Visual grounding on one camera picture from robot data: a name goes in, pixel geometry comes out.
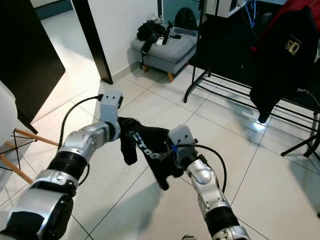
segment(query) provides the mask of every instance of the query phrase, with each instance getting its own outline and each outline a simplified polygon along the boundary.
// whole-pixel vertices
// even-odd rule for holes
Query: gray ottoman
[[[175,35],[176,27],[172,28],[170,35]],[[131,42],[131,47],[134,50],[135,59],[142,62],[141,47],[145,41],[135,39]],[[166,45],[157,46],[152,44],[144,61],[144,72],[147,72],[149,66],[161,69],[168,73],[170,82],[173,81],[176,74],[196,53],[197,36],[181,34],[181,39],[169,38]]]

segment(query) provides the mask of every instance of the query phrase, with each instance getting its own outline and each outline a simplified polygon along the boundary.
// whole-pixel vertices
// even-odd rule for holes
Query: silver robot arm
[[[1,240],[57,240],[67,228],[79,178],[94,152],[120,137],[118,108],[123,95],[112,90],[100,103],[100,122],[71,132],[49,167],[22,195],[9,214]]]
[[[195,141],[187,126],[179,126],[168,133],[169,149],[177,145],[193,145]],[[239,225],[218,179],[202,155],[194,147],[173,147],[175,165],[183,168],[191,178],[198,194],[198,204],[212,240],[250,240],[244,227]]]

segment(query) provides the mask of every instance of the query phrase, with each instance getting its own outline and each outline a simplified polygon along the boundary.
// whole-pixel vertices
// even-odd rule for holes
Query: white remote control
[[[164,37],[163,36],[159,37],[158,41],[156,41],[156,45],[161,46],[163,41],[164,41]]]

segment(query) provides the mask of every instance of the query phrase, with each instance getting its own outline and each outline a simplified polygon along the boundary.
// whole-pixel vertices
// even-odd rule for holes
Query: wooden chair leg
[[[35,135],[35,134],[31,133],[31,132],[24,131],[24,130],[21,130],[21,129],[18,129],[18,128],[14,129],[14,131],[15,131],[16,133],[18,133],[18,134],[22,134],[22,135],[27,136],[27,137],[29,137],[29,138],[33,138],[33,139],[39,140],[39,141],[41,141],[41,142],[44,142],[44,143],[47,143],[47,144],[51,144],[51,145],[57,146],[57,147],[59,146],[59,144],[58,144],[57,142],[54,142],[54,141],[51,141],[51,140],[46,139],[46,138],[44,138],[44,137]]]
[[[15,166],[8,158],[4,155],[0,154],[0,160],[13,172],[18,174],[23,180],[25,180],[28,184],[31,184],[33,181],[30,177],[28,177],[23,171],[21,171],[17,166]]]
[[[9,148],[12,148],[12,149],[15,148],[15,146],[8,141],[6,141],[4,144],[7,145]]]
[[[143,66],[143,71],[146,73],[149,71],[149,66],[148,65],[144,65]]]
[[[172,83],[174,81],[174,75],[168,72],[169,81]]]

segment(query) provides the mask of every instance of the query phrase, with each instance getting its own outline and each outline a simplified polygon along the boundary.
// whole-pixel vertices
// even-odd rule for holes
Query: black bag
[[[149,20],[138,28],[136,36],[140,41],[146,41],[152,34],[162,36],[165,33],[165,30],[166,29],[160,24]]]
[[[197,30],[194,12],[188,7],[181,8],[175,15],[174,26],[182,29]]]

